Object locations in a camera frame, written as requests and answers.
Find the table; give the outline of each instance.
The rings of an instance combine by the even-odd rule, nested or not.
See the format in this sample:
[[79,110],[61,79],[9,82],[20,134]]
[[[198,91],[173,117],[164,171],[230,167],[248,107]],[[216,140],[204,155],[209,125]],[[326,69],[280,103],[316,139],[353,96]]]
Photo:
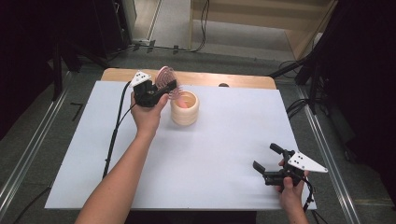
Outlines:
[[[191,0],[190,39],[192,21],[201,19],[205,2]],[[299,60],[324,31],[336,4],[337,0],[211,0],[207,20],[284,29]],[[248,41],[248,34],[241,41]]]
[[[125,82],[136,71],[107,69],[102,80],[96,82],[46,208],[80,209],[100,182],[119,98]],[[176,73],[183,89],[200,98],[199,118],[191,126],[181,127],[170,119],[169,104],[163,109],[132,209],[280,209],[275,188],[265,186],[261,175],[252,168],[253,161],[257,161],[268,171],[279,170],[277,163],[282,158],[269,149],[272,142],[298,150],[274,81],[269,77]],[[216,87],[219,83],[228,83],[231,88]],[[125,99],[124,111],[128,101]],[[110,169],[134,133],[132,116],[127,116],[119,129]]]

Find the floor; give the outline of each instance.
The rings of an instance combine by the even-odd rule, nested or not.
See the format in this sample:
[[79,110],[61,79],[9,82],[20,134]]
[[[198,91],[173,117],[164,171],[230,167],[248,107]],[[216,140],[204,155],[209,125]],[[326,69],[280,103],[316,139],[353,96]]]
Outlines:
[[[139,5],[139,2],[144,0],[135,1],[137,14],[139,14],[139,10],[142,10],[139,8],[143,6]],[[186,26],[188,24],[185,21],[178,21],[176,18],[186,18],[187,14],[183,13],[187,11],[185,8],[190,1],[147,0],[145,2],[152,6],[161,3],[161,7],[158,11],[151,10],[150,13],[144,10],[156,22],[151,31],[149,28],[146,29],[143,32],[146,34],[137,37],[135,41],[148,43],[155,40],[156,46],[172,48],[174,45],[178,45],[181,48],[186,48],[189,40],[182,38],[184,35],[181,34],[188,32]],[[175,11],[178,13],[177,17],[174,16],[173,12]],[[172,55],[171,51],[158,49],[152,53],[146,53],[141,49],[137,52],[123,52],[111,64],[114,67],[123,68],[158,69],[166,63],[178,67],[180,70],[193,69],[197,72],[267,75],[275,71],[282,62],[294,60],[282,30],[242,25],[231,26],[220,22],[209,22],[206,28],[206,42],[202,54],[181,55],[179,53]],[[197,47],[202,38],[199,21],[194,22],[193,30],[192,46]],[[14,192],[14,200],[5,214],[0,213],[2,215],[0,216],[1,223],[12,223],[26,204],[31,202],[54,179],[78,125],[78,119],[72,121],[78,110],[72,103],[86,102],[92,85],[100,79],[102,73],[103,71],[95,64],[85,64],[79,74],[73,75],[73,84],[64,98],[62,109],[43,139],[41,148],[35,154],[35,159],[25,174],[26,177],[21,182],[18,191]],[[293,77],[295,73],[289,72],[287,76]],[[292,79],[279,77],[276,79],[276,85],[281,91],[285,107],[299,98]],[[18,120],[10,134],[0,142],[1,183],[7,182],[15,164],[22,156],[26,146],[29,145],[36,127],[50,107],[50,102],[45,99],[50,99],[51,93],[51,88],[44,91]],[[359,214],[360,221],[354,223],[395,223],[396,214],[391,210],[394,205],[377,174],[367,166],[347,161],[344,157],[342,144],[329,119],[322,113],[318,113],[317,117],[337,161],[337,169],[344,179],[346,189]],[[318,153],[316,137],[312,133],[311,124],[307,118],[308,112],[301,111],[290,121],[290,125],[295,133],[298,146],[307,150],[312,149],[312,151],[309,150],[309,153],[312,153],[311,158],[323,162],[322,155]],[[312,179],[318,182],[316,197],[320,214],[329,223],[348,223],[345,217],[347,212],[343,211],[340,197],[334,190],[336,188],[334,181],[327,175],[317,174],[312,174]],[[73,223],[78,211],[45,211],[43,206],[48,193],[45,195],[39,198],[35,205],[26,212],[22,223]],[[286,223],[283,217],[282,211],[260,212],[257,216],[257,223]],[[189,217],[185,214],[174,217],[174,219],[177,223],[190,223]]]

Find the gray floor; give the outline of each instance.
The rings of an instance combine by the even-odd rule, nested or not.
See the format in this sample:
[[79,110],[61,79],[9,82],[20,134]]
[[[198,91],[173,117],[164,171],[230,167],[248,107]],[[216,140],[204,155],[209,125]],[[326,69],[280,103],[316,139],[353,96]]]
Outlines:
[[[214,42],[219,40],[219,38],[210,37],[215,32],[209,33],[210,29],[207,31],[208,44],[201,53],[180,52],[173,55],[172,51],[155,49],[147,54],[144,49],[141,49],[135,52],[123,52],[110,64],[113,67],[120,68],[151,69],[159,69],[164,65],[168,65],[180,71],[265,76],[274,72],[283,61],[290,60],[290,49],[288,49],[288,45],[283,38],[270,37],[274,41],[278,39],[277,42],[271,44],[263,41],[263,48],[267,48],[268,51],[265,51],[265,53],[261,52],[262,56],[255,55],[256,51],[259,50],[251,51],[248,54],[250,48],[246,47],[244,47],[244,50],[239,50],[240,54],[234,55],[226,47],[234,45],[238,48],[237,41],[224,38],[221,39],[224,42],[216,44]],[[157,43],[160,42],[160,39],[163,43],[169,40],[159,35],[156,35],[155,38],[158,40]],[[6,215],[0,221],[1,223],[12,223],[22,209],[55,179],[80,118],[79,115],[77,120],[72,120],[78,109],[70,104],[85,104],[88,101],[94,82],[99,80],[102,74],[103,70],[93,63],[83,65],[81,72],[74,74],[73,83],[65,96],[64,103],[35,155],[35,159],[12,200]],[[294,73],[290,72],[287,76],[292,77]],[[298,99],[297,87],[293,84],[292,79],[278,77],[276,86],[281,92],[285,108]],[[49,87],[37,97],[8,135],[0,142],[0,162],[2,166],[0,183],[2,185],[11,175],[12,170],[35,133],[35,129],[47,112],[51,95],[52,87]],[[363,164],[356,164],[345,159],[343,146],[332,123],[320,110],[318,112],[322,130],[328,140],[342,178],[346,182],[346,187],[356,206],[361,223],[396,223],[396,213],[391,210],[393,204],[382,186],[378,174]],[[299,149],[307,156],[323,164],[323,159],[318,150],[318,143],[305,112],[301,111],[297,114],[290,121],[290,125],[294,131]],[[318,204],[318,212],[328,223],[347,223],[345,213],[329,175],[313,173],[310,175],[310,179],[316,189],[315,198]],[[74,222],[78,211],[46,210],[44,209],[44,204],[47,198],[48,193],[35,202],[23,216],[21,223],[62,224]],[[192,216],[193,213],[178,213],[172,215],[172,219],[176,223],[191,223]],[[315,222],[311,214],[308,213],[308,217],[311,223]],[[257,215],[257,223],[287,223],[287,220],[283,211],[260,211]]]

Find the white tabletop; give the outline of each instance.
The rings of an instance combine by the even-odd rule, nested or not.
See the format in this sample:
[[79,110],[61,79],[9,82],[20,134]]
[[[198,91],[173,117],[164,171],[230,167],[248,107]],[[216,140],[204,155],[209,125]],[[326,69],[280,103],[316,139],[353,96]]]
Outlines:
[[[96,82],[46,203],[49,209],[80,209],[102,179],[125,82]],[[279,91],[184,86],[200,99],[189,127],[162,112],[157,135],[132,205],[140,210],[280,209],[278,193],[265,186],[253,161],[278,171],[282,157],[271,143],[298,150]],[[123,112],[130,106],[128,89]],[[135,134],[131,115],[122,122],[110,169]],[[302,201],[307,196],[304,189]]]

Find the hand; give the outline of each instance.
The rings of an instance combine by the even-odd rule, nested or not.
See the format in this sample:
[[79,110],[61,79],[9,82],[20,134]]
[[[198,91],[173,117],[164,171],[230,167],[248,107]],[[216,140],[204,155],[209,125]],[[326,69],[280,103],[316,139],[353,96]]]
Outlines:
[[168,102],[168,98],[168,94],[164,94],[154,107],[143,107],[134,105],[134,93],[131,93],[131,105],[134,105],[131,112],[137,128],[136,136],[154,137],[160,125],[161,111]]
[[[282,160],[279,165],[283,166],[285,162]],[[300,213],[303,211],[301,196],[303,194],[304,181],[301,180],[297,186],[293,186],[291,177],[283,179],[283,191],[279,194],[280,205],[288,213],[288,215]],[[277,191],[281,191],[280,186],[276,186]]]

